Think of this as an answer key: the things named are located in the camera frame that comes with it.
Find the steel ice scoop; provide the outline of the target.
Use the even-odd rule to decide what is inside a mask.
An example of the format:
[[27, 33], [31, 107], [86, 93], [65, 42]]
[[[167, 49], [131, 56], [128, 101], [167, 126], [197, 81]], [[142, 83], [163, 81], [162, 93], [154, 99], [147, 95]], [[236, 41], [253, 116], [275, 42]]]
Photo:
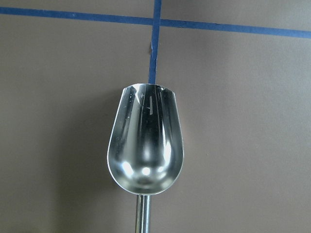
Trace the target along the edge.
[[183, 160], [174, 92], [147, 83], [124, 88], [109, 140], [107, 164], [116, 184], [137, 196], [136, 232], [149, 232], [151, 197], [175, 183]]

